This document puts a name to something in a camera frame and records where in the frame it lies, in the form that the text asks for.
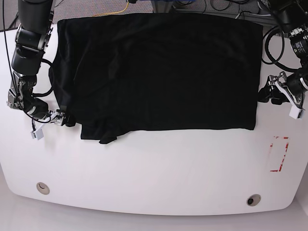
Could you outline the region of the black robot arm image left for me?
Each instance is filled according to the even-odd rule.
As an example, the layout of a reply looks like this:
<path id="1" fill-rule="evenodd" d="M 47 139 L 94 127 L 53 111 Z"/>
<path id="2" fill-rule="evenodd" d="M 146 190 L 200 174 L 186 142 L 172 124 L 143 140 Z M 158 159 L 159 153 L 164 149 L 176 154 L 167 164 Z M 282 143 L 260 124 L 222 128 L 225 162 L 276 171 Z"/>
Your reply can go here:
<path id="1" fill-rule="evenodd" d="M 18 1 L 18 18 L 20 25 L 15 36 L 15 50 L 10 59 L 11 87 L 8 91 L 7 105 L 21 110 L 31 118 L 31 123 L 46 125 L 54 123 L 59 126 L 73 127 L 75 119 L 64 106 L 56 111 L 49 110 L 42 97 L 53 92 L 34 93 L 37 73 L 42 63 L 53 65 L 43 58 L 52 32 L 55 1 L 53 0 L 20 0 Z"/>

